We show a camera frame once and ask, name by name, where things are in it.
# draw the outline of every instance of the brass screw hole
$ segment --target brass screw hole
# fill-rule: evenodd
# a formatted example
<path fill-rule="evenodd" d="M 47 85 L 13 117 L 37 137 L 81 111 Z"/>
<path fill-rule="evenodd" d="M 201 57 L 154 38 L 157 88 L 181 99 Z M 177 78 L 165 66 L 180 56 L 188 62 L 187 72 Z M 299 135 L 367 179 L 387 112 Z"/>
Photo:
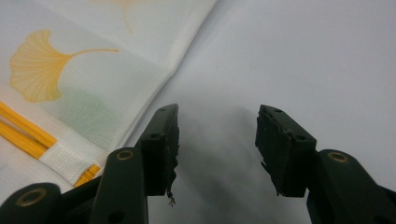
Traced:
<path fill-rule="evenodd" d="M 344 155 L 343 153 L 340 153 L 340 152 L 330 152 L 328 155 L 334 161 L 339 161 L 339 162 L 342 162 L 342 163 L 345 163 L 345 162 L 349 161 L 349 158 L 346 155 Z"/>
<path fill-rule="evenodd" d="M 127 161 L 134 156 L 134 153 L 131 150 L 123 150 L 117 153 L 116 158 L 119 161 Z"/>
<path fill-rule="evenodd" d="M 27 207 L 43 200 L 47 195 L 47 190 L 43 188 L 31 189 L 22 194 L 17 200 L 17 206 Z"/>

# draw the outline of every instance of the yellow ginkgo leaf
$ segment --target yellow ginkgo leaf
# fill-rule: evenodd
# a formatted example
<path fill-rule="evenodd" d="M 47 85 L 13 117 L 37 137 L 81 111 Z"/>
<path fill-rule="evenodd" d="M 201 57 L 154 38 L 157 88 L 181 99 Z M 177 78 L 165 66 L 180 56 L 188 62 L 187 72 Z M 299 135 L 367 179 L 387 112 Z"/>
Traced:
<path fill-rule="evenodd" d="M 126 28 L 131 34 L 134 33 L 134 29 L 132 28 L 132 25 L 128 20 L 127 11 L 132 5 L 140 2 L 144 2 L 145 0 L 96 0 L 96 1 L 110 2 L 120 5 L 122 7 L 122 17 L 125 22 Z"/>
<path fill-rule="evenodd" d="M 30 34 L 12 56 L 10 85 L 20 91 L 29 102 L 56 100 L 59 76 L 67 62 L 81 53 L 117 49 L 88 49 L 74 54 L 62 54 L 50 44 L 50 31 L 41 30 Z"/>

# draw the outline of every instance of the white table surface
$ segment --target white table surface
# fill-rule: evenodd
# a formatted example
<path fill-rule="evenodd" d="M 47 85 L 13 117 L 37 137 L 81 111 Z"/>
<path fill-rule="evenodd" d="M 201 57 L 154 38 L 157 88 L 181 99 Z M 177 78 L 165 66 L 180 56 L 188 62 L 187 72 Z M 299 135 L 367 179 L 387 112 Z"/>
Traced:
<path fill-rule="evenodd" d="M 219 0 L 128 142 L 178 103 L 177 204 L 150 197 L 149 223 L 310 223 L 260 165 L 261 104 L 396 190 L 395 98 L 395 1 Z"/>

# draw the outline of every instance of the white cloth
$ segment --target white cloth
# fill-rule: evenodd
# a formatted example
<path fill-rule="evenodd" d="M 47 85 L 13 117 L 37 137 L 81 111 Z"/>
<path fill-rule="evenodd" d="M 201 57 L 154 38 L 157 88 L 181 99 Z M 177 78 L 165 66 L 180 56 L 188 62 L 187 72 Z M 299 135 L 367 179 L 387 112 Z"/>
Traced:
<path fill-rule="evenodd" d="M 149 197 L 149 223 L 311 223 L 306 198 L 277 197 L 260 165 L 261 104 L 396 190 L 395 21 L 392 0 L 218 1 L 142 118 L 179 105 L 177 204 Z"/>
<path fill-rule="evenodd" d="M 0 101 L 57 141 L 37 161 L 0 137 L 0 203 L 35 182 L 71 189 L 91 165 L 103 168 L 175 73 L 215 3 L 2 1 Z M 48 69 L 58 69 L 59 79 L 46 76 L 41 85 L 29 77 Z"/>

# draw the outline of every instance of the white paper wrapper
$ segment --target white paper wrapper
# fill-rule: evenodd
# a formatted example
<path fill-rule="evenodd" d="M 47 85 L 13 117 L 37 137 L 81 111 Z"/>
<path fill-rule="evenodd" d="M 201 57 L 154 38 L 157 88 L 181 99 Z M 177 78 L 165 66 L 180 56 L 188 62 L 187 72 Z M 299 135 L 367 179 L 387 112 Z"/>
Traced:
<path fill-rule="evenodd" d="M 215 2 L 2 1 L 0 101 L 56 143 L 35 160 L 0 137 L 0 202 L 35 182 L 65 191 L 102 169 Z"/>

